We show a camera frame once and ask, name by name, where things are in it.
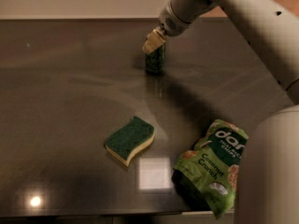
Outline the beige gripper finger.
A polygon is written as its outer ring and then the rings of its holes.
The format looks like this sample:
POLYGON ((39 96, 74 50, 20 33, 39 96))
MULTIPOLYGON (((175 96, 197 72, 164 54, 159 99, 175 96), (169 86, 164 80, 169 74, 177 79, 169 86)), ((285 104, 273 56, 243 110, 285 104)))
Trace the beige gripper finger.
POLYGON ((158 49, 166 42, 165 30, 161 27, 156 27, 147 35, 146 41, 143 45, 142 50, 150 55, 153 51, 158 49))

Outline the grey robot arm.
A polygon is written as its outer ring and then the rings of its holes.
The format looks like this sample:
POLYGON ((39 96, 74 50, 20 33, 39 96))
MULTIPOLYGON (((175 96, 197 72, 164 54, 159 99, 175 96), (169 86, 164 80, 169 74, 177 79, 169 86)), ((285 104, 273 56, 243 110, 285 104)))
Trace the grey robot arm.
POLYGON ((279 105, 255 128, 240 164, 234 224, 299 224, 299 19, 274 0, 169 0, 143 50, 152 53, 220 7, 263 62, 265 101, 279 105))

